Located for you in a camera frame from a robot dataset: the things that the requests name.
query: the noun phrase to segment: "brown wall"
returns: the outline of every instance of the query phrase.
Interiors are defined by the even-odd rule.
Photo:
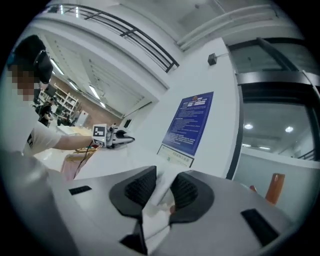
[[[78,107],[78,110],[79,109],[84,110],[89,114],[89,117],[84,123],[84,126],[86,128],[92,129],[92,126],[94,124],[112,125],[113,123],[116,123],[117,125],[120,125],[121,123],[120,118],[110,113],[109,111],[104,110],[102,107],[96,105],[92,101],[88,100],[87,98],[82,96],[80,93],[71,89],[71,87],[67,85],[65,82],[61,81],[59,78],[52,75],[50,84],[54,85],[55,83],[59,88],[64,90],[66,93],[70,93],[72,97],[79,100],[80,107]]]

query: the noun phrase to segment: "black slot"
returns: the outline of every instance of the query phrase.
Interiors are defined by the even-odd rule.
[[[279,234],[256,209],[244,210],[241,212],[241,215],[248,223],[262,246],[266,246],[278,237]]]
[[[89,190],[92,190],[92,188],[89,187],[89,186],[79,186],[79,187],[75,187],[75,188],[70,188],[69,189],[70,194],[72,196],[76,195],[76,194],[80,194],[80,193],[86,192],[86,191],[89,191]]]

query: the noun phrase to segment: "glass window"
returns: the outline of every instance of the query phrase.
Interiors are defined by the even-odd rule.
[[[245,103],[243,114],[243,147],[314,160],[311,124],[304,105]]]
[[[319,64],[305,46],[293,43],[273,43],[272,46],[284,54],[299,68],[306,72],[320,75]]]
[[[238,73],[282,70],[282,67],[258,45],[232,50],[231,55]]]

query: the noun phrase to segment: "white t-shirt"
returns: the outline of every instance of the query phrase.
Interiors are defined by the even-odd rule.
[[[37,153],[53,148],[60,140],[61,135],[51,131],[39,121],[36,122],[24,146],[23,154],[33,156]]]

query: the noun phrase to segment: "blue poster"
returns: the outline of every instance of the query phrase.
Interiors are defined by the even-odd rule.
[[[162,143],[194,156],[206,126],[213,96],[212,91],[182,99]]]

